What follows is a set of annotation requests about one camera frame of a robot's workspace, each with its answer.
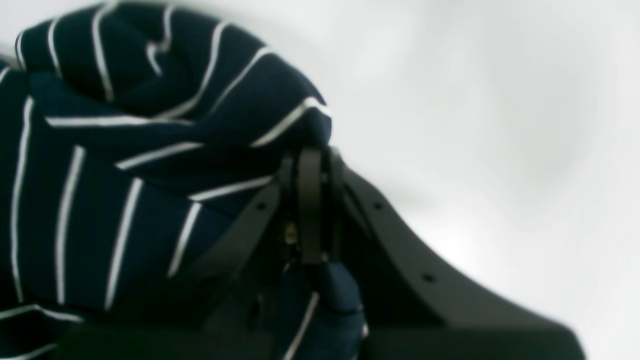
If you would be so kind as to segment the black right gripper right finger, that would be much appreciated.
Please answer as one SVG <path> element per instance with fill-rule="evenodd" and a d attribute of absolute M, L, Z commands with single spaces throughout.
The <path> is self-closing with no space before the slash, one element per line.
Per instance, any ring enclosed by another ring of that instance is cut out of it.
<path fill-rule="evenodd" d="M 359 285 L 361 360 L 583 360 L 566 326 L 498 296 L 448 264 L 384 195 L 327 153 L 342 229 L 334 245 Z"/>

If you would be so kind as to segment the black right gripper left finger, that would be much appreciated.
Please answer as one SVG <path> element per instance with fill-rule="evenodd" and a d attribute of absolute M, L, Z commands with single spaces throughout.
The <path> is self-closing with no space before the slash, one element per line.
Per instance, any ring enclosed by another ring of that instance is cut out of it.
<path fill-rule="evenodd" d="M 274 181 L 190 267 L 69 330 L 57 360 L 271 360 L 282 269 L 320 264 L 323 153 L 283 158 Z"/>

